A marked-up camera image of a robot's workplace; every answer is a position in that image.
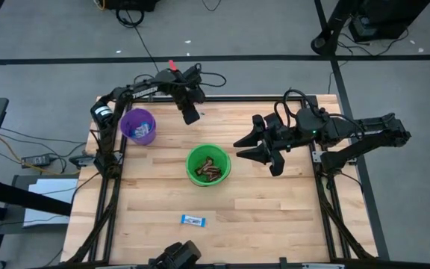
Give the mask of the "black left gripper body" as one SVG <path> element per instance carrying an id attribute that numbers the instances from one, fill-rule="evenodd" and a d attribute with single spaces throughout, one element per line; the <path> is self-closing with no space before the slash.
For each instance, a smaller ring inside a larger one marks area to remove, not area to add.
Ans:
<path id="1" fill-rule="evenodd" d="M 205 101 L 205 93 L 199 86 L 195 88 L 177 86 L 173 93 L 173 100 L 178 110 L 182 112 L 183 119 L 187 125 L 200 119 L 195 103 L 202 104 Z"/>

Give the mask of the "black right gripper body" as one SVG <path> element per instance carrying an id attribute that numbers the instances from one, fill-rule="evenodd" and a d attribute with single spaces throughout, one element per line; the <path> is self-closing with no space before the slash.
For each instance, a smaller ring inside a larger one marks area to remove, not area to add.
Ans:
<path id="1" fill-rule="evenodd" d="M 263 126 L 267 129 L 264 133 L 264 140 L 259 141 L 258 145 L 263 143 L 270 148 L 271 162 L 269 171 L 272 176 L 280 176 L 284 171 L 285 164 L 280 151 L 290 151 L 294 141 L 293 131 L 284 125 L 276 114 L 268 114 L 265 117 L 256 114 L 252 117 L 252 122 L 254 126 Z"/>

